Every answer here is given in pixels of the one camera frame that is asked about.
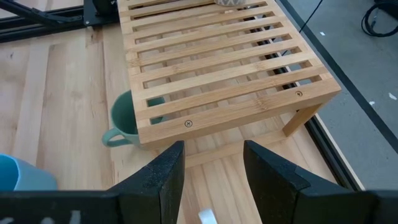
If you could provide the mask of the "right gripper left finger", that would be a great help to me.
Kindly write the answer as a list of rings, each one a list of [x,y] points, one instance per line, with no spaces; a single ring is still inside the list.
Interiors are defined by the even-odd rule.
[[[0,191],[0,224],[176,224],[184,177],[177,141],[108,190]]]

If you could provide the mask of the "plain green mug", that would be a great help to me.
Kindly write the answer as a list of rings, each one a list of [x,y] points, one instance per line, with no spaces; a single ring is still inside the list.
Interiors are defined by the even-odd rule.
[[[141,147],[131,90],[119,95],[111,108],[113,128],[102,136],[106,147],[132,144]]]

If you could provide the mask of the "plain blue mug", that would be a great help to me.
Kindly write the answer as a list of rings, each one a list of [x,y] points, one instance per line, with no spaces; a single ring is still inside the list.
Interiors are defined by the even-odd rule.
[[[56,178],[26,161],[0,154],[0,190],[57,190]]]

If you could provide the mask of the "black geometric patterned mug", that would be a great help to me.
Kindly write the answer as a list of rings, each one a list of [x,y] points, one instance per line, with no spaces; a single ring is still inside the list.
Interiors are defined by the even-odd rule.
[[[213,0],[215,4],[224,7],[242,6],[246,0]]]

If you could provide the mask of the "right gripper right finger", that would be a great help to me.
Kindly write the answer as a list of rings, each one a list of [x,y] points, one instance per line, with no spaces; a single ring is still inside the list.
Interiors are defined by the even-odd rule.
[[[398,224],[398,190],[346,189],[252,140],[243,158],[262,224]]]

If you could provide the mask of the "slatted wooden shelf riser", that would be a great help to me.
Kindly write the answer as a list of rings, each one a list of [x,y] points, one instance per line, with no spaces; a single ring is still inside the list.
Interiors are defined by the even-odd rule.
[[[139,139],[165,146],[293,112],[341,90],[275,0],[118,0]]]

